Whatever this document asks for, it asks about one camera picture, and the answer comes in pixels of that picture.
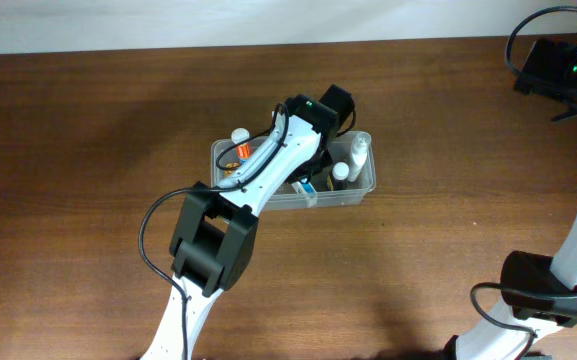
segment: orange label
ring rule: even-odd
[[[248,159],[251,153],[250,144],[237,146],[237,156],[239,156],[240,159]]]

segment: bottle cap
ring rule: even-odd
[[[332,176],[336,180],[346,180],[348,173],[350,173],[350,168],[344,162],[338,162],[332,168]]]
[[[230,135],[230,139],[235,144],[240,143],[240,142],[248,139],[249,137],[250,137],[250,133],[248,132],[248,130],[243,129],[243,128],[235,129],[235,131],[232,132],[232,135]]]
[[[360,132],[355,136],[355,139],[352,141],[352,148],[351,151],[353,154],[364,154],[368,152],[368,146],[370,146],[370,142],[372,138],[370,134],[367,132]]]

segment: wooden table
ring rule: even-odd
[[[526,54],[534,38],[518,43]],[[213,141],[332,83],[373,136],[359,206],[263,213],[196,358],[440,349],[515,249],[553,255],[577,213],[577,121],[512,91],[504,38],[0,56],[0,359],[131,359],[170,286],[137,252],[164,192],[209,181]],[[168,268],[183,200],[146,246]],[[497,294],[483,296],[490,306]],[[577,328],[535,346],[577,359]]]

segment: plastic bin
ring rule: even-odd
[[[350,153],[350,146],[352,140],[359,133],[358,131],[349,131],[343,136],[336,138],[329,146],[328,150],[332,156],[333,161],[348,160]],[[260,137],[253,140],[250,145],[253,150],[256,150],[264,141],[265,137]],[[224,172],[215,166],[215,159],[219,154],[225,150],[233,142],[230,139],[217,140],[212,144],[210,157],[210,177],[212,186],[215,186],[221,179],[224,178]],[[239,162],[236,151],[230,151],[221,159],[222,165]],[[270,197],[264,210],[286,210],[286,209],[303,209],[307,207],[324,207],[324,206],[340,206],[340,205],[354,205],[359,204],[363,200],[364,195],[373,191],[377,185],[377,175],[375,173],[375,161],[372,154],[372,144],[368,149],[368,159],[366,164],[361,169],[361,173],[357,181],[348,183],[348,188],[341,191],[329,191],[326,186],[327,171],[313,176],[311,184],[317,190],[317,202],[312,206],[308,206],[308,201],[303,194],[298,194],[291,184],[282,184],[277,191]]]

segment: bottle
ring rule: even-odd
[[[345,190],[348,186],[346,179],[348,178],[348,172],[350,168],[344,162],[338,162],[332,168],[330,174],[328,174],[328,190]]]
[[[248,130],[243,128],[235,129],[235,131],[232,132],[232,135],[230,135],[230,139],[235,144],[240,143],[249,137],[250,133]],[[239,161],[242,165],[250,158],[250,155],[252,155],[252,150],[250,149],[249,142],[237,146],[237,157],[239,157]]]
[[[371,141],[370,134],[363,131],[357,134],[352,141],[348,159],[350,163],[350,173],[348,174],[349,182],[357,181],[357,177],[359,177],[359,173],[361,173],[361,169],[366,163],[366,158],[368,158],[368,146],[370,146]]]

